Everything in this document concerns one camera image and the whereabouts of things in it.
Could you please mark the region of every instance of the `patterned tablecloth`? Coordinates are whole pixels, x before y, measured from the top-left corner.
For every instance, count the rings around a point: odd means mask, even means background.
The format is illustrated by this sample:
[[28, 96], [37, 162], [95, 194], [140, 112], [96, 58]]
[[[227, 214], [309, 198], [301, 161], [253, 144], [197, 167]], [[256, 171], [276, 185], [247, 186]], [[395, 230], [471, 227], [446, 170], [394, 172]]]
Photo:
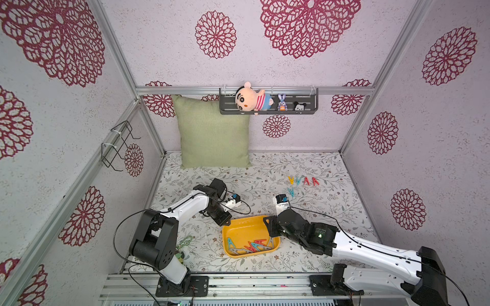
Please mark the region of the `patterned tablecloth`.
[[[251, 153], [250, 168], [200, 167], [181, 169], [180, 153], [171, 153], [155, 195], [152, 208], [161, 210], [178, 201], [198, 184], [207, 185], [214, 178], [226, 183], [251, 206], [253, 215], [275, 214], [271, 198], [288, 194], [288, 176], [308, 177], [310, 185], [294, 184], [292, 206], [322, 212], [337, 218], [340, 225], [356, 236], [377, 241], [371, 222], [359, 200], [352, 181], [338, 153]], [[312, 177], [319, 181], [313, 187]], [[245, 205], [235, 210], [247, 212]], [[328, 217], [313, 212], [297, 211], [310, 222], [334, 224]], [[233, 218], [246, 217], [231, 212]], [[181, 225], [177, 243], [184, 252], [184, 264], [193, 271], [227, 272], [330, 272], [335, 263], [357, 264], [349, 260], [317, 256], [298, 244], [281, 238], [277, 251], [233, 259], [225, 255], [221, 228], [211, 218], [197, 213]], [[131, 271], [150, 268], [135, 266]]]

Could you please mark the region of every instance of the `cushion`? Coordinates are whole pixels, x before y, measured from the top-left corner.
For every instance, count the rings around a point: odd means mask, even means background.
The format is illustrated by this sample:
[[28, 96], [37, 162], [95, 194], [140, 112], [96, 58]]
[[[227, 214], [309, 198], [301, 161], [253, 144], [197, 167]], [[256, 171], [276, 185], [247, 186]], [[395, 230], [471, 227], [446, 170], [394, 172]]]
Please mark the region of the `cushion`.
[[249, 115], [222, 115], [219, 101], [172, 95], [182, 168], [248, 167]]

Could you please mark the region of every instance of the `zip tie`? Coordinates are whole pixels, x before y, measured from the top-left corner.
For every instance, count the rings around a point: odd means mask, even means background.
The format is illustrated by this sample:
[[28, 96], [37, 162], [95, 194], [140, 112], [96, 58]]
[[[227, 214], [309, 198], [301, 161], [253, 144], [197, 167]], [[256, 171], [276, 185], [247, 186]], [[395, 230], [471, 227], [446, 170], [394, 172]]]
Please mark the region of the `zip tie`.
[[113, 145], [112, 143], [106, 143], [106, 142], [104, 142], [103, 144], [105, 144], [105, 145], [111, 145], [111, 146], [113, 146], [115, 149], [117, 149], [117, 148], [118, 148], [118, 147], [116, 147], [115, 145]]

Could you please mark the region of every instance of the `wall shelf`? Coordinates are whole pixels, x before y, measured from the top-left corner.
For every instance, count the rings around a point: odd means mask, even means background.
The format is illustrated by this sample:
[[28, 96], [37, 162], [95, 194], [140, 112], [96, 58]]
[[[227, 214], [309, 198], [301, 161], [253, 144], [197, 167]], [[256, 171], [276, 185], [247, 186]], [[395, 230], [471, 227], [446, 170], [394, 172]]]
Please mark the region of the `wall shelf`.
[[[284, 93], [286, 94], [284, 101], [288, 105], [287, 111], [277, 110], [277, 105], [279, 103], [277, 95], [283, 94], [282, 92], [266, 90], [266, 93], [270, 94], [274, 100], [274, 104], [271, 105], [269, 110], [243, 112], [237, 109], [235, 105], [235, 94], [222, 94], [220, 88], [220, 113], [223, 115], [253, 115], [255, 113], [258, 113], [259, 115], [312, 115], [318, 110], [318, 88], [311, 88], [309, 94], [294, 92]], [[304, 110], [294, 110], [295, 102], [305, 104]]]

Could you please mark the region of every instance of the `bunny figurine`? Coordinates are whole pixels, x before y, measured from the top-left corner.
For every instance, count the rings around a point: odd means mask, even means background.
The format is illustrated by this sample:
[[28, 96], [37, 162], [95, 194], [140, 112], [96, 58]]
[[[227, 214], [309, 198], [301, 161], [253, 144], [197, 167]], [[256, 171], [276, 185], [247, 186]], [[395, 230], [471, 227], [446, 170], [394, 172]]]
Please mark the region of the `bunny figurine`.
[[250, 82], [246, 82], [244, 86], [238, 88], [235, 104], [241, 111], [266, 111], [274, 104], [274, 100], [270, 94], [266, 94], [265, 90], [262, 89], [257, 93], [251, 88]]
[[288, 105], [286, 102], [284, 102], [284, 99], [286, 98], [285, 94], [278, 94], [277, 97], [279, 98], [279, 110], [280, 111], [287, 111], [288, 110]]

